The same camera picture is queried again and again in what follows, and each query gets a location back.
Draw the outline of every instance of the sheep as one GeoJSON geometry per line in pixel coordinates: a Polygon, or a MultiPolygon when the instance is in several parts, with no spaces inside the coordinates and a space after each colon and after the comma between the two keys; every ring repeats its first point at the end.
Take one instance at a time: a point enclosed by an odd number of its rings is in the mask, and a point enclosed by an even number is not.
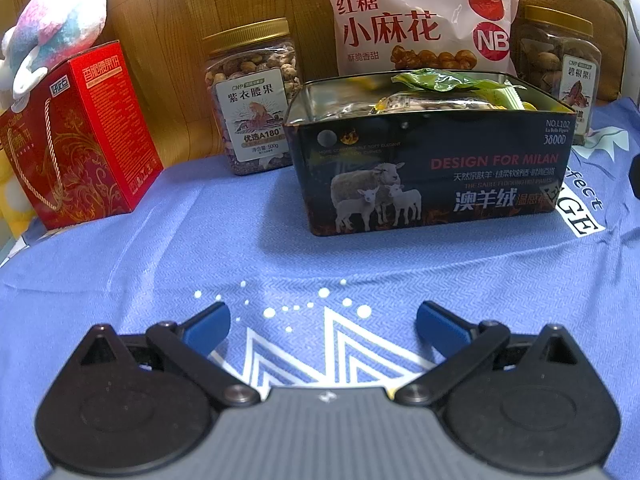
{"type": "Polygon", "coordinates": [[[353,214],[359,214],[362,216],[364,222],[364,230],[369,231],[369,218],[373,210],[376,208],[376,193],[378,192],[378,186],[376,189],[367,189],[363,191],[357,190],[360,198],[348,198],[347,200],[341,200],[335,208],[337,217],[335,219],[335,231],[340,232],[340,228],[344,225],[345,230],[351,229],[351,222],[349,218],[353,214]]]}
{"type": "Polygon", "coordinates": [[[393,203],[388,190],[384,187],[392,184],[400,184],[398,170],[404,166],[404,162],[391,164],[383,162],[372,170],[357,170],[341,173],[331,180],[331,201],[337,208],[342,200],[359,199],[358,191],[361,189],[373,189],[378,186],[380,190],[376,196],[376,213],[378,224],[386,223],[386,208],[393,203]]]}
{"type": "Polygon", "coordinates": [[[389,195],[394,201],[394,207],[396,208],[396,221],[394,227],[398,227],[398,219],[400,218],[400,212],[404,209],[404,225],[409,225],[409,211],[414,212],[414,221],[422,217],[422,196],[417,189],[410,189],[409,191],[403,191],[399,184],[393,184],[392,186],[386,186],[389,195]]]}

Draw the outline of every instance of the black tin box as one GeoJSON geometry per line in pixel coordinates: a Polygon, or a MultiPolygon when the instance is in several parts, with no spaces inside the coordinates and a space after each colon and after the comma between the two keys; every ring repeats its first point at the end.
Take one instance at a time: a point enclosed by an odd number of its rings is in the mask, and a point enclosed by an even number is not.
{"type": "Polygon", "coordinates": [[[393,75],[310,82],[290,104],[285,131],[313,234],[553,211],[575,127],[570,108],[512,76],[475,72],[524,87],[518,94],[538,111],[367,114],[406,90],[393,75]]]}

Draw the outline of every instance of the cashew nut jar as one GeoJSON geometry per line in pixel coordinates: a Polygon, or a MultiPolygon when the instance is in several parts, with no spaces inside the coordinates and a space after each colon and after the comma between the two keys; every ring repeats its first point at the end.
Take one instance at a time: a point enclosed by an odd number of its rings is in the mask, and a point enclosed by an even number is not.
{"type": "Polygon", "coordinates": [[[514,37],[518,76],[574,109],[574,144],[583,144],[602,59],[591,43],[593,24],[558,10],[526,6],[514,37]]]}
{"type": "Polygon", "coordinates": [[[205,83],[231,171],[238,175],[290,166],[282,121],[302,84],[285,18],[206,37],[205,83]]]}

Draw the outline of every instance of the pink stuffed animal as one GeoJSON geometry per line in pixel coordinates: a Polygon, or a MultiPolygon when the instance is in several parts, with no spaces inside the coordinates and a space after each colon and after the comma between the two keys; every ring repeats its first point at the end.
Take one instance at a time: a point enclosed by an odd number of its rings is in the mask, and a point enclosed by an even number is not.
{"type": "Polygon", "coordinates": [[[107,0],[31,0],[2,39],[0,91],[11,109],[24,110],[49,70],[92,46],[106,19],[107,0]]]}

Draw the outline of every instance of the white dot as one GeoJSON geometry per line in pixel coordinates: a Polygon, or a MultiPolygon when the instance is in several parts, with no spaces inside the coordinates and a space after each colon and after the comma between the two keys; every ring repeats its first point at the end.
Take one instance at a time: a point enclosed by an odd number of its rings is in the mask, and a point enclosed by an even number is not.
{"type": "Polygon", "coordinates": [[[371,307],[369,305],[361,305],[356,310],[356,314],[362,319],[365,319],[371,315],[371,307]]]}

